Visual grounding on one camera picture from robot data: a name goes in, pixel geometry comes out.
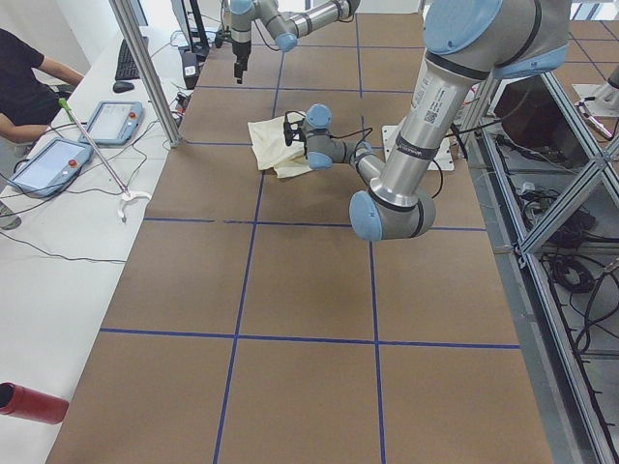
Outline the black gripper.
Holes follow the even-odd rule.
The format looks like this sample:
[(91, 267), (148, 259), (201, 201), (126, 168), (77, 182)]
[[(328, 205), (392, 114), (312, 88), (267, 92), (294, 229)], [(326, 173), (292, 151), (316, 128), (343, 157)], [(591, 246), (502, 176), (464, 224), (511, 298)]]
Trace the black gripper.
[(232, 44), (233, 53), (236, 56), (236, 62), (234, 66), (234, 78), (238, 84), (243, 83), (244, 68), (248, 66), (250, 58), (250, 43), (249, 42), (236, 42)]

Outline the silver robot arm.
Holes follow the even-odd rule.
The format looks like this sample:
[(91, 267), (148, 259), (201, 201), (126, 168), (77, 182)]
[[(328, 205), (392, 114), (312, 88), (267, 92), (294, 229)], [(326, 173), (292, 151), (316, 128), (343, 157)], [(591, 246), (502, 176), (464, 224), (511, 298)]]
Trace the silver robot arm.
[(327, 1), (305, 12), (285, 14), (279, 11), (277, 1), (237, 0), (229, 3), (230, 37), (236, 57), (234, 78), (243, 83), (251, 56), (252, 25), (260, 21), (278, 49), (286, 53), (298, 41), (334, 22), (345, 21), (354, 16), (360, 1)]
[(334, 139), (326, 106), (308, 110), (301, 133), (310, 167), (348, 163), (367, 185), (349, 205), (358, 237), (405, 239), (430, 229), (435, 208), (420, 183), (469, 89), (489, 76), (529, 77), (560, 67), (570, 11), (568, 1), (433, 2), (424, 23), (425, 66), (386, 160), (364, 142)]

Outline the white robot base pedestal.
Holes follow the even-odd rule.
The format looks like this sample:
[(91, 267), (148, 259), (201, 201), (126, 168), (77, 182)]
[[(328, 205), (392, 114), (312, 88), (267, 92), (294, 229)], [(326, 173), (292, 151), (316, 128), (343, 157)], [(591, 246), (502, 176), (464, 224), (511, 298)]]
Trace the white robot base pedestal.
[[(383, 150), (385, 160), (390, 157), (390, 154), (396, 149), (398, 146), (398, 135), (400, 132), (400, 125), (393, 126), (383, 126), (381, 129), (382, 140), (383, 140)], [(417, 147), (415, 152), (421, 154), (423, 157), (428, 158), (430, 153), (434, 153), (432, 160), (430, 161), (430, 165), (427, 167), (428, 170), (438, 170), (441, 169), (443, 171), (454, 171), (455, 170), (455, 162), (452, 157), (451, 152), (451, 143), (448, 138), (443, 138), (439, 147), (434, 149), (420, 148)]]

